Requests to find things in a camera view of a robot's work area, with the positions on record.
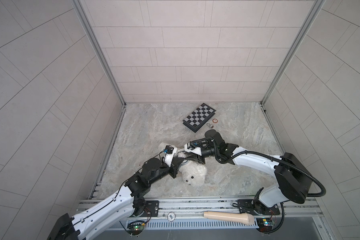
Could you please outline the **white teddy bear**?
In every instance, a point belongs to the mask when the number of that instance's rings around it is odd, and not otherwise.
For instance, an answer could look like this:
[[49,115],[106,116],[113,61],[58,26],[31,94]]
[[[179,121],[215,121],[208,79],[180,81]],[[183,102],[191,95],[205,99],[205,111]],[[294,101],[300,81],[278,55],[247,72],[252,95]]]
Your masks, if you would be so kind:
[[[167,143],[160,143],[159,149],[162,151],[163,156],[161,156],[162,161],[164,160],[165,154],[163,153]],[[193,159],[193,162],[180,166],[178,173],[181,174],[183,182],[185,184],[191,185],[192,187],[200,187],[205,183],[207,175],[207,167],[205,165],[199,164],[194,161],[196,155],[192,153],[187,153],[184,148],[177,148],[177,153],[174,158],[184,158],[184,159]]]

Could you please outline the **blue white striped sweater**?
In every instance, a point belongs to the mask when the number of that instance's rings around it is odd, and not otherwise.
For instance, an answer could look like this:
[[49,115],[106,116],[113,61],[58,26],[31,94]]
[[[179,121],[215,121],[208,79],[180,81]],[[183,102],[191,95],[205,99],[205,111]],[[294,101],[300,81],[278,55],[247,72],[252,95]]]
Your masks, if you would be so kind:
[[180,166],[184,166],[184,165],[187,165],[189,163],[193,162],[193,159],[184,159],[184,161],[181,163]]

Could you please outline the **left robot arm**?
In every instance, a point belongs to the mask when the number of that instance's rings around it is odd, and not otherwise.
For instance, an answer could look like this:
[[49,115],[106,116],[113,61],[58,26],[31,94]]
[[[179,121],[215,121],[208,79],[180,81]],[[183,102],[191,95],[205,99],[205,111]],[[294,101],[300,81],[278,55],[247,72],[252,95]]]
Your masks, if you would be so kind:
[[167,175],[176,178],[184,160],[173,158],[167,165],[158,158],[149,159],[116,193],[86,211],[58,218],[47,239],[92,240],[119,220],[140,215],[146,205],[144,195],[150,191],[151,184]]

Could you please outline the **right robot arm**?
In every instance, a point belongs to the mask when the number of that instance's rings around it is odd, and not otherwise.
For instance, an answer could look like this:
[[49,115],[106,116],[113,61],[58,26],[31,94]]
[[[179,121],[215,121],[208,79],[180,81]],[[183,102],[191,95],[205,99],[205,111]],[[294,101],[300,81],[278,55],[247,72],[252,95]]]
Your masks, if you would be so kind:
[[310,173],[293,154],[271,156],[249,151],[226,143],[215,130],[207,131],[203,139],[185,144],[185,151],[201,157],[215,157],[220,164],[245,166],[274,177],[277,182],[260,188],[249,207],[259,215],[265,215],[267,209],[287,201],[303,204],[312,184]]

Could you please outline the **black folded chess board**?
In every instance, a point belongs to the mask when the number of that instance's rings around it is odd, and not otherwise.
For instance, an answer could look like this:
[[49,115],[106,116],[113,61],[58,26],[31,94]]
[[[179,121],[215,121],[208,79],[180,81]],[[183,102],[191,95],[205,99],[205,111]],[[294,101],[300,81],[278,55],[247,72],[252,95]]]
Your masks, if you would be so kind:
[[183,124],[196,133],[214,115],[216,110],[209,105],[202,103],[193,112],[183,119]]

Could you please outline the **white round knob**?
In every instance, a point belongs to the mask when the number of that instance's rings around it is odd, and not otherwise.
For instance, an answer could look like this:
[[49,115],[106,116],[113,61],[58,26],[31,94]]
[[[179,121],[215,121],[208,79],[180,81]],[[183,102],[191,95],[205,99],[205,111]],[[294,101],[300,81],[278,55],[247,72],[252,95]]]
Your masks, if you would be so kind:
[[168,219],[169,222],[173,222],[176,219],[175,213],[174,212],[168,213],[167,219]]

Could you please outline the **left green circuit board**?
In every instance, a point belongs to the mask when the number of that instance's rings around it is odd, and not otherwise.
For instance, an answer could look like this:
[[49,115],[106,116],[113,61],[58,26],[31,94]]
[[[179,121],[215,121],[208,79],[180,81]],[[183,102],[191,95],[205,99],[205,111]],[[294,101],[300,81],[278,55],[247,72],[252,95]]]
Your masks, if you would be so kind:
[[147,225],[147,223],[145,221],[141,221],[141,220],[128,223],[127,232],[131,236],[137,236],[143,232],[146,225]]

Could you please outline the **green circuit board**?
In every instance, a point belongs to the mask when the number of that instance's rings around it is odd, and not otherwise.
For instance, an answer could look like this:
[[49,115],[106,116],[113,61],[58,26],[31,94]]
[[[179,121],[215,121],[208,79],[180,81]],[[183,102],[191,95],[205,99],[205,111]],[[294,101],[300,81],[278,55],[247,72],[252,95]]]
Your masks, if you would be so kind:
[[137,236],[143,232],[146,225],[147,225],[147,223],[145,221],[141,221],[141,220],[128,223],[127,232],[131,236]]
[[270,218],[256,218],[258,225],[257,230],[261,233],[270,232],[273,229],[274,223]]

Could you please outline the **right green circuit board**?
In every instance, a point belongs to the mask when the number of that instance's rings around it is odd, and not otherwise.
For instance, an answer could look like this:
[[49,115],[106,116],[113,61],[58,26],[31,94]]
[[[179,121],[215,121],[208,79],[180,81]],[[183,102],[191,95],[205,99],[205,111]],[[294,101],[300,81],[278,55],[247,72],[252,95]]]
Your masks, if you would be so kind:
[[274,223],[270,218],[256,218],[258,225],[257,230],[261,233],[270,232],[273,229]]

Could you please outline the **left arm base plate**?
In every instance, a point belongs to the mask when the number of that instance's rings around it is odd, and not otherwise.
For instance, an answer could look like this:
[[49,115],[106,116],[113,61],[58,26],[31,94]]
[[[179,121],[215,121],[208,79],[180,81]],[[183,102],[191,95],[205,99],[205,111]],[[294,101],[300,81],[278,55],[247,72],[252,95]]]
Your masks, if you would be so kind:
[[136,218],[157,217],[159,215],[159,201],[146,201],[144,207],[135,210],[132,214]]

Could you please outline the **aluminium mounting rail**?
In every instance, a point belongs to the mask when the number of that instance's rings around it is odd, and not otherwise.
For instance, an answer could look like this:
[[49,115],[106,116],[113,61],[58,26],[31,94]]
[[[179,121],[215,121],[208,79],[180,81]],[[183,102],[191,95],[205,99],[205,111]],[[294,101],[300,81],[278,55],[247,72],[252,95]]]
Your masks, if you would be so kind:
[[[169,213],[174,213],[176,219],[202,219],[203,212],[215,211],[239,213],[240,209],[233,206],[238,200],[251,202],[249,196],[239,197],[197,197],[197,198],[146,198],[146,201],[158,201],[154,208],[153,219],[166,219]],[[316,199],[308,198],[303,204],[284,203],[285,217],[322,217],[324,214]]]

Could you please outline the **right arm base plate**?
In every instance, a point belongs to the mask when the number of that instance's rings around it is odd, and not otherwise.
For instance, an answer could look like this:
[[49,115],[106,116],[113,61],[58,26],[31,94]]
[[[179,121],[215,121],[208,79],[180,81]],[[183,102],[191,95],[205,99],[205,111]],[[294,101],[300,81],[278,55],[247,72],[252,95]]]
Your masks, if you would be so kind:
[[278,216],[281,214],[280,208],[277,205],[268,208],[260,201],[254,203],[253,200],[238,200],[237,205],[240,213],[248,213],[253,216]]

